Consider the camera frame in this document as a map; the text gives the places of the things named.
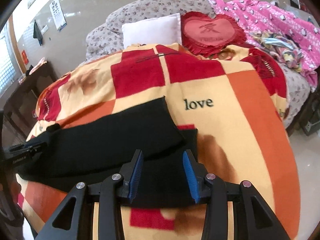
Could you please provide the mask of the black pants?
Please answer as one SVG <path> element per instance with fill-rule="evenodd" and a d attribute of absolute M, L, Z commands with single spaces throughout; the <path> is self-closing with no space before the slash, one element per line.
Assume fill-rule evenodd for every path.
<path fill-rule="evenodd" d="M 140 208 L 193 205 L 183 153 L 197 154 L 197 129 L 178 127 L 164 98 L 158 98 L 71 128 L 58 124 L 30 139 L 48 146 L 18 170 L 21 178 L 68 192 L 78 182 L 94 184 L 118 173 L 134 152 L 143 152 L 142 174 L 133 200 Z"/>

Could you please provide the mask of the dark wooden side table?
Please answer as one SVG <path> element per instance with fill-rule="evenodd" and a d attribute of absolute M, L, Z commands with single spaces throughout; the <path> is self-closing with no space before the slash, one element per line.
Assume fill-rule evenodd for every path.
<path fill-rule="evenodd" d="M 27 138 L 37 122 L 35 108 L 40 94 L 55 81 L 57 75 L 54 68 L 46 62 L 18 85 L 4 104 L 5 120 L 22 138 Z"/>

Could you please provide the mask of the orange red patchwork blanket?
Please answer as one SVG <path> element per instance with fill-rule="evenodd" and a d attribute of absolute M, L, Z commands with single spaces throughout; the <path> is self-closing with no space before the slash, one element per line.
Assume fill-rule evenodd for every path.
<path fill-rule="evenodd" d="M 27 140 L 54 124 L 84 125 L 164 98 L 178 127 L 197 129 L 195 158 L 229 183 L 250 181 L 290 239 L 300 220 L 296 162 L 283 124 L 284 74 L 255 48 L 228 46 L 211 59 L 179 44 L 131 46 L 49 85 L 36 105 Z M 67 192 L 21 178 L 23 210 L 40 231 Z M 127 239 L 200 239 L 206 207 L 123 207 Z"/>

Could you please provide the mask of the grey floral quilt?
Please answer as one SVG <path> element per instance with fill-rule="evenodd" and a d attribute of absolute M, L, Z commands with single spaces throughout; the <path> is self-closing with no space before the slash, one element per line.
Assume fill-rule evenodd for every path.
<path fill-rule="evenodd" d="M 121 26 L 148 18 L 169 16 L 175 13 L 201 12 L 215 17 L 222 7 L 215 6 L 222 0 L 137 0 L 129 3 L 107 16 L 106 22 L 93 29 L 86 37 L 86 62 L 93 61 L 105 55 L 110 55 L 123 49 L 123 33 Z M 284 64 L 280 65 L 284 72 L 289 89 L 289 113 L 284 119 L 285 127 L 294 125 L 298 114 L 310 94 L 307 80 L 290 70 Z"/>

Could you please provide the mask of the colourful crumpled cloth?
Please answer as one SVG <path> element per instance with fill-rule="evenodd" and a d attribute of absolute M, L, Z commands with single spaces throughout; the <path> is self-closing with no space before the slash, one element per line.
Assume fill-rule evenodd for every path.
<path fill-rule="evenodd" d="M 255 42 L 260 44 L 262 50 L 269 53 L 279 63 L 296 72 L 302 71 L 302 50 L 290 36 L 268 31 L 250 32 L 249 34 Z"/>

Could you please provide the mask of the red heart cushion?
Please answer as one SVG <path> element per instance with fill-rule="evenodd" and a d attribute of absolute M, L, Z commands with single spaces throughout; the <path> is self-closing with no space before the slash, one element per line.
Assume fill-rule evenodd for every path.
<path fill-rule="evenodd" d="M 244 30 L 227 15 L 209 17 L 191 11 L 181 16 L 182 45 L 194 55 L 210 57 L 228 45 L 247 40 Z"/>

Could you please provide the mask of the white pillow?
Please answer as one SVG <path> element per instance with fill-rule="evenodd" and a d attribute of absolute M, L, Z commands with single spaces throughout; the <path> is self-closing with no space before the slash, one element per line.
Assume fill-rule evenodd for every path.
<path fill-rule="evenodd" d="M 133 44 L 182 44 L 181 15 L 179 13 L 159 18 L 149 18 L 121 26 L 123 46 Z"/>

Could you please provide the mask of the pink patterned quilt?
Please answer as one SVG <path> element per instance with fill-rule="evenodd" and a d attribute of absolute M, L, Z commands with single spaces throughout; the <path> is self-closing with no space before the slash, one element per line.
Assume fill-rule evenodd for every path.
<path fill-rule="evenodd" d="M 259 0 L 208 0 L 216 14 L 224 14 L 236 20 L 245 30 L 250 44 L 259 47 L 250 33 L 269 31 L 289 35 L 302 51 L 302 71 L 312 91 L 318 85 L 316 69 L 319 67 L 319 28 L 280 9 L 269 2 Z"/>

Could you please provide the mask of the dark wooden bed frame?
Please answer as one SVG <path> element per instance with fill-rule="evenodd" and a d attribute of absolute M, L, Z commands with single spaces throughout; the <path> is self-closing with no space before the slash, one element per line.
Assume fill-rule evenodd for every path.
<path fill-rule="evenodd" d="M 286 129 L 287 135 L 289 137 L 293 135 L 295 130 L 298 130 L 302 127 L 301 124 L 305 125 L 307 123 L 308 119 L 311 117 L 312 103 L 316 99 L 319 99 L 319 86 L 314 92 L 311 92 L 309 94 L 300 111 L 295 115 L 291 124 Z"/>

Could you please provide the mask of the dark cloth hanging on wall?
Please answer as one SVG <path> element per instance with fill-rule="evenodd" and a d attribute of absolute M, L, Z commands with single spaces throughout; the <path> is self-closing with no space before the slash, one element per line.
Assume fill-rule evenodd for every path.
<path fill-rule="evenodd" d="M 33 38 L 37 39 L 40 46 L 43 45 L 43 36 L 36 21 L 34 21 Z"/>

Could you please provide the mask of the wall calendar poster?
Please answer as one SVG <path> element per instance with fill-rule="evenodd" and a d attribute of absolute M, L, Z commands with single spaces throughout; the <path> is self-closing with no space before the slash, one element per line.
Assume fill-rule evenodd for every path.
<path fill-rule="evenodd" d="M 67 22 L 61 9 L 60 0 L 53 0 L 49 8 L 57 31 L 61 31 L 67 25 Z"/>

